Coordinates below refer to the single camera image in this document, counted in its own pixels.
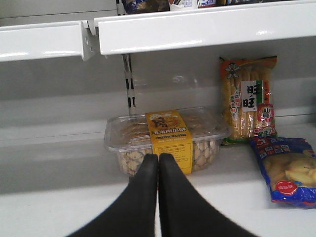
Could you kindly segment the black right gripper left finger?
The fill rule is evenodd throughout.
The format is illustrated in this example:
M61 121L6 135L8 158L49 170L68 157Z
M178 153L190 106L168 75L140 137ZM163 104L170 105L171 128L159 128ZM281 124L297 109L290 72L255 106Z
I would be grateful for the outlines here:
M158 157L147 154L119 197L71 237L154 237Z

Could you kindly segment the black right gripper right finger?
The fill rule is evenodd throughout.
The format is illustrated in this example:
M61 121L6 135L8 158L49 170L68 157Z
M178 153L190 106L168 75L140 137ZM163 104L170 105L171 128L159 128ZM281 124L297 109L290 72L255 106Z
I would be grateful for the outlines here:
M171 154L159 156L158 202L164 237L252 237L208 203Z

